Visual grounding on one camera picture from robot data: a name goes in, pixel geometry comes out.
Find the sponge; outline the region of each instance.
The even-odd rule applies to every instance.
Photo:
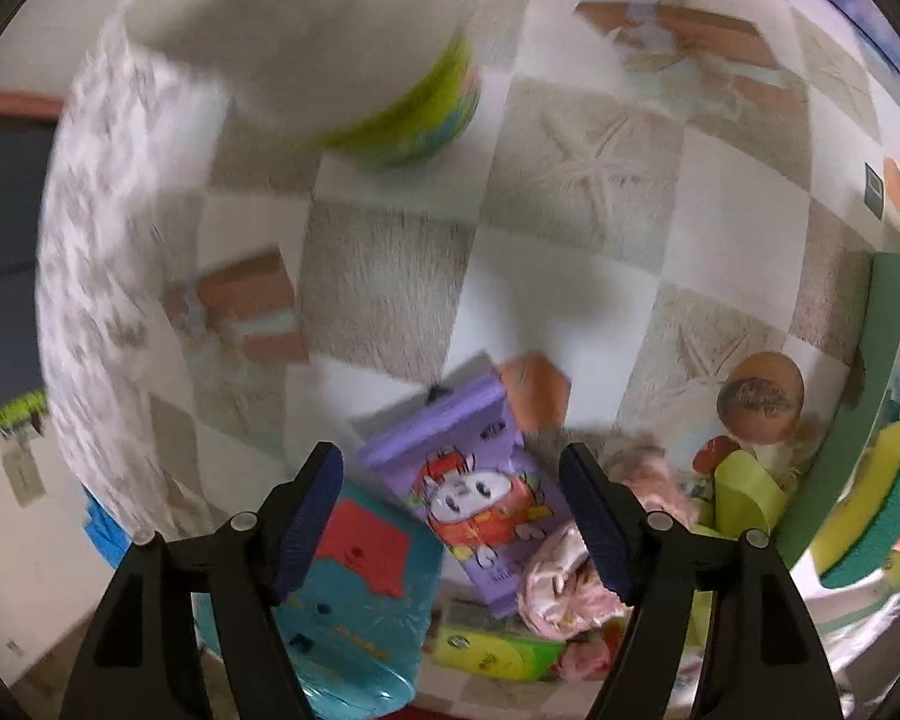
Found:
[[[900,537],[900,422],[880,431],[850,493],[810,545],[821,584],[837,589],[882,565]]]

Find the white wall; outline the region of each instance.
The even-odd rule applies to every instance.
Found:
[[[121,0],[27,0],[0,37],[0,88],[64,97]],[[96,607],[112,575],[52,439],[34,442],[47,495],[21,509],[0,453],[0,675],[13,682]],[[12,640],[22,654],[7,647]]]
[[[0,89],[64,97],[121,0],[27,0],[0,37]]]
[[[83,490],[52,429],[31,446],[47,494],[24,509],[0,452],[0,676],[7,683],[96,608],[113,573],[83,532]],[[7,647],[10,640],[21,654]]]

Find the paper tag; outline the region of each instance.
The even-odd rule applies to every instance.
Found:
[[[47,494],[27,440],[10,439],[4,444],[4,473],[20,507]]]

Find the green panel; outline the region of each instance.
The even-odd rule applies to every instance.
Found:
[[[875,254],[860,338],[863,392],[855,407],[840,403],[812,469],[773,532],[776,549],[788,567],[807,551],[866,449],[899,347],[900,254]]]

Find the purple toy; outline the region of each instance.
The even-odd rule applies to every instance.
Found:
[[[524,565],[570,519],[522,445],[504,386],[487,373],[359,452],[446,544],[497,617],[516,612]]]

